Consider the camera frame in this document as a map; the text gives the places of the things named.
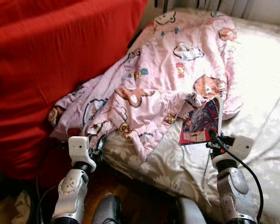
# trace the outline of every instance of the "wall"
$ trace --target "wall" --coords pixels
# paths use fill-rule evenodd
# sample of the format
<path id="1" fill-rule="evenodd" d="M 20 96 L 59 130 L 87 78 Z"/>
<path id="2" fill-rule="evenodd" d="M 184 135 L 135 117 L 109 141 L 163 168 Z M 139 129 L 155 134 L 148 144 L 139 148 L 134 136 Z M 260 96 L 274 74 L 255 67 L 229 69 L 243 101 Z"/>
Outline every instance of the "wall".
<path id="1" fill-rule="evenodd" d="M 139 29 L 143 29 L 157 15 L 162 14 L 162 0 L 160 7 L 154 8 L 154 0 L 148 0 Z M 196 6 L 196 0 L 169 0 L 169 4 L 180 7 Z M 244 18 L 280 25 L 280 0 L 249 0 Z"/>

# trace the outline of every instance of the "pink blanket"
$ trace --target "pink blanket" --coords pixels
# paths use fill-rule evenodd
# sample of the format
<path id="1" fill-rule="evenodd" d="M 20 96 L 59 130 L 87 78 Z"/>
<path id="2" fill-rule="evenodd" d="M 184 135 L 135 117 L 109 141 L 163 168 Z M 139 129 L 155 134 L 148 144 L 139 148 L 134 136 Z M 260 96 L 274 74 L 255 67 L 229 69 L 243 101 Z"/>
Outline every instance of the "pink blanket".
<path id="1" fill-rule="evenodd" d="M 154 36 L 145 44 L 56 103 L 49 113 L 51 137 L 89 135 L 95 148 L 103 134 L 119 129 L 145 160 L 184 107 L 221 95 L 224 119 L 239 111 L 232 54 L 237 34 L 228 16 L 172 11 L 148 28 Z"/>

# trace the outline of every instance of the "red cushion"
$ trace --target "red cushion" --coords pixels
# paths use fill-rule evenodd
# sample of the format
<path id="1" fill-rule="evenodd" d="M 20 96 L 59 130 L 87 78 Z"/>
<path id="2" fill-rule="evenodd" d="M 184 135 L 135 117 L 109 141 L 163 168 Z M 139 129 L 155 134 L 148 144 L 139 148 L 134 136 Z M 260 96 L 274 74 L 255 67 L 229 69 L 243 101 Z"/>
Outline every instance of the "red cushion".
<path id="1" fill-rule="evenodd" d="M 17 179 L 33 179 L 50 147 L 46 117 L 52 105 L 125 54 L 146 4 L 67 0 L 49 7 L 48 0 L 31 14 L 30 2 L 17 1 L 24 5 L 21 13 L 0 7 L 0 15 L 11 15 L 0 16 L 0 170 Z M 56 149 L 49 157 L 42 179 L 50 181 L 51 173 L 59 181 L 68 155 Z"/>

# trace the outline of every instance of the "book cover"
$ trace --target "book cover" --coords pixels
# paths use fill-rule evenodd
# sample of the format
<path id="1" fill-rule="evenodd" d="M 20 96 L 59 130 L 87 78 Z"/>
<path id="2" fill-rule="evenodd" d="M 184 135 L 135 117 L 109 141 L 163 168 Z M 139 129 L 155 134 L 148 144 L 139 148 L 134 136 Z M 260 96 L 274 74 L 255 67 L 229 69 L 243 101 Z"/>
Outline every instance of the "book cover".
<path id="1" fill-rule="evenodd" d="M 221 133 L 223 102 L 213 98 L 199 108 L 188 112 L 182 123 L 179 144 L 188 145 L 210 141 L 209 129 Z"/>

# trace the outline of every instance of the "wooden floor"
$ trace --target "wooden floor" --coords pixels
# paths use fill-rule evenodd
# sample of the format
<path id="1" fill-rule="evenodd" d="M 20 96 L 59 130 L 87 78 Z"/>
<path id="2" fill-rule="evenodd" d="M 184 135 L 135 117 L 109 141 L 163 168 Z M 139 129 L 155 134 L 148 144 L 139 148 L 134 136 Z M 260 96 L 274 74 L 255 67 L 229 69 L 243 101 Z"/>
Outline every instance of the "wooden floor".
<path id="1" fill-rule="evenodd" d="M 84 224 L 90 224 L 100 200 L 107 194 L 121 199 L 125 220 L 128 224 L 164 224 L 173 198 L 139 181 L 100 165 L 90 178 L 85 199 Z"/>

